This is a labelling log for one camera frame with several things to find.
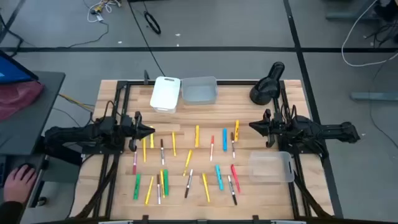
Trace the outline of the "slim red marker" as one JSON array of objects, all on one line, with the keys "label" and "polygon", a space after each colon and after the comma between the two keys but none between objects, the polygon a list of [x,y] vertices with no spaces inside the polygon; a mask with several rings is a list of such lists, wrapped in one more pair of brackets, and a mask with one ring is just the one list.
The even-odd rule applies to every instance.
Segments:
[{"label": "slim red marker", "polygon": [[238,179],[238,175],[237,175],[237,172],[236,172],[234,164],[231,164],[230,168],[231,168],[231,172],[232,172],[232,175],[233,175],[237,190],[238,190],[239,193],[241,193],[239,179]]}]

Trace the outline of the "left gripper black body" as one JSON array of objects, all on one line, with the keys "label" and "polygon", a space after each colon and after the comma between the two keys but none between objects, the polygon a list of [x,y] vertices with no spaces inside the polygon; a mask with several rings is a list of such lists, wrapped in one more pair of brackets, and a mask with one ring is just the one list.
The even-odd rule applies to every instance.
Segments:
[{"label": "left gripper black body", "polygon": [[131,137],[128,147],[132,152],[137,151],[136,142],[142,139],[141,131],[139,129],[141,121],[142,121],[142,115],[139,111],[135,112],[134,119],[129,115],[124,116],[124,125],[125,125],[124,133],[126,137]]}]

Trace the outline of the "person's forearm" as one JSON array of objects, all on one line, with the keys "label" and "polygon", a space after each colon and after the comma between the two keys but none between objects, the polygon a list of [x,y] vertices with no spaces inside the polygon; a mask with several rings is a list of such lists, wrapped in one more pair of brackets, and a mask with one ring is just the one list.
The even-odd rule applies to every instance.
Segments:
[{"label": "person's forearm", "polygon": [[0,205],[0,224],[18,224],[23,212],[23,204],[15,201]]}]

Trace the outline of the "grey plastic bin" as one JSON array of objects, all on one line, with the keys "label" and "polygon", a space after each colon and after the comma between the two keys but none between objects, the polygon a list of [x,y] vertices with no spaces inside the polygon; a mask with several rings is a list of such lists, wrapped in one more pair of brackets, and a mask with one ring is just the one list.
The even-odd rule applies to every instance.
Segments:
[{"label": "grey plastic bin", "polygon": [[182,79],[182,98],[186,105],[215,104],[218,85],[215,77],[194,77]]}]

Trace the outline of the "clear plastic bin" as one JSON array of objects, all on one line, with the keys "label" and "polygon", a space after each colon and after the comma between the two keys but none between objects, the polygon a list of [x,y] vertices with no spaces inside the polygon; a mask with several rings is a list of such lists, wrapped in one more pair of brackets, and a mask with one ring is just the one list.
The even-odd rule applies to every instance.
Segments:
[{"label": "clear plastic bin", "polygon": [[253,182],[290,183],[295,179],[288,152],[254,151],[248,160],[249,178]]}]

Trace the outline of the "person's hand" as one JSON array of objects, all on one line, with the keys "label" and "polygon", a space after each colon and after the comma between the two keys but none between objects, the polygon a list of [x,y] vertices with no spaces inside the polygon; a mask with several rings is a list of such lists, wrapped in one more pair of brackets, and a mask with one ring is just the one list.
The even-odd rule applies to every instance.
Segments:
[{"label": "person's hand", "polygon": [[27,170],[27,166],[20,170],[18,168],[12,170],[4,184],[4,201],[25,203],[29,198],[36,178],[35,169]]}]

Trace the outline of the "black desk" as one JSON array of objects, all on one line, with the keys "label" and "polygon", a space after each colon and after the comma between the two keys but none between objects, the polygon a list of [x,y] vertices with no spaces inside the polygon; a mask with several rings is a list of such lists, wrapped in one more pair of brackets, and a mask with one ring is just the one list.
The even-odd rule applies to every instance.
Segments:
[{"label": "black desk", "polygon": [[0,121],[0,155],[30,155],[41,137],[65,74],[62,72],[35,72],[35,74],[39,82],[44,85],[44,89],[28,107]]}]

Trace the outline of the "black desk lamp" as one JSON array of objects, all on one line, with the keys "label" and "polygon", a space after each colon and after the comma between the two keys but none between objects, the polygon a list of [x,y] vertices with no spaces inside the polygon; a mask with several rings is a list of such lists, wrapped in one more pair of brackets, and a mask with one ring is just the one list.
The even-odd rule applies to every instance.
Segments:
[{"label": "black desk lamp", "polygon": [[285,70],[282,62],[275,62],[268,76],[260,79],[249,92],[251,101],[257,105],[266,105],[280,95],[280,78]]}]

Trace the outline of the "white plastic bin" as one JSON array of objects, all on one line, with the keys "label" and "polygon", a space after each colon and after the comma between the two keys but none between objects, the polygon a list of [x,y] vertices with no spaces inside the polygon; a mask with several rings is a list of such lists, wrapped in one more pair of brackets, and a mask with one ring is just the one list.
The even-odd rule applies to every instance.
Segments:
[{"label": "white plastic bin", "polygon": [[177,109],[181,80],[172,77],[157,77],[150,106],[158,113],[175,113]]}]

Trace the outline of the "grey desk foot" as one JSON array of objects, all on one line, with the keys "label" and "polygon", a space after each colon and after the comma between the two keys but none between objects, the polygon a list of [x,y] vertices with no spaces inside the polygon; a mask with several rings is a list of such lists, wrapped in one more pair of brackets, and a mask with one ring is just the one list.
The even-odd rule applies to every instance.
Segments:
[{"label": "grey desk foot", "polygon": [[374,92],[371,90],[365,92],[351,92],[352,100],[358,101],[395,101],[398,102],[398,91],[392,92]]},{"label": "grey desk foot", "polygon": [[328,20],[355,21],[360,18],[364,21],[377,21],[374,6],[379,0],[325,0]]}]

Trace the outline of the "red cloth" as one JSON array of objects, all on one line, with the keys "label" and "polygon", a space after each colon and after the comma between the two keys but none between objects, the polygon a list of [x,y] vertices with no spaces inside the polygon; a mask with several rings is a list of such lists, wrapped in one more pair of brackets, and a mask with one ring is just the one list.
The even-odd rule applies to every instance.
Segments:
[{"label": "red cloth", "polygon": [[0,121],[32,104],[43,89],[37,81],[0,85]]}]

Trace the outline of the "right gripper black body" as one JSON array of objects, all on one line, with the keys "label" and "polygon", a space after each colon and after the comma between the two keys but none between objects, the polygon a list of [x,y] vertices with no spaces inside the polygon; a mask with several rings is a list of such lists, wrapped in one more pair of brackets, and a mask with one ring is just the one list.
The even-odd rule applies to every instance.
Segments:
[{"label": "right gripper black body", "polygon": [[275,137],[282,134],[284,119],[281,112],[275,112],[274,117],[271,118],[270,109],[266,109],[264,112],[264,118],[268,124],[267,142],[266,147],[271,148],[275,143]]}]

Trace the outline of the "laptop with blue screen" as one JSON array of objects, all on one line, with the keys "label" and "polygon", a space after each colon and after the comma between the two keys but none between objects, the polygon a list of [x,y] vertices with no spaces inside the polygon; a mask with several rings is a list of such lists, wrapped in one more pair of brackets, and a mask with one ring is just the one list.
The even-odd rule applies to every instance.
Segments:
[{"label": "laptop with blue screen", "polygon": [[38,81],[33,72],[0,50],[0,84]]}]

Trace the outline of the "black and white marker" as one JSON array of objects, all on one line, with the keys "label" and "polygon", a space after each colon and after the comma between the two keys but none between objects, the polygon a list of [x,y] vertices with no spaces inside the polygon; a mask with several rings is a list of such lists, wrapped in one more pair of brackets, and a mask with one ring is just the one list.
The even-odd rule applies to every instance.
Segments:
[{"label": "black and white marker", "polygon": [[231,181],[231,176],[230,176],[230,175],[227,175],[227,178],[228,178],[229,190],[230,190],[230,192],[231,192],[231,196],[232,196],[234,205],[237,206],[238,203],[237,203],[237,198],[236,198],[236,194],[235,194],[235,191],[234,191],[233,183],[232,183],[232,181]]},{"label": "black and white marker", "polygon": [[188,197],[188,193],[189,193],[190,186],[191,186],[191,183],[192,183],[192,177],[193,177],[193,169],[190,169],[188,182],[187,182],[186,188],[185,188],[184,198],[187,198],[187,197]]}]

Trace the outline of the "turquoise highlighter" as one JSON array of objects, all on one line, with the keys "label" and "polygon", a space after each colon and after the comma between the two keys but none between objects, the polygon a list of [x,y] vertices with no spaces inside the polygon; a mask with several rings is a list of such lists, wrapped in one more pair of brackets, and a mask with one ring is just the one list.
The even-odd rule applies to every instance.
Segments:
[{"label": "turquoise highlighter", "polygon": [[220,166],[217,164],[215,165],[215,171],[216,171],[216,176],[218,180],[218,186],[220,190],[224,190],[224,185],[223,185],[223,180],[222,180],[222,175],[221,175],[221,169]]}]

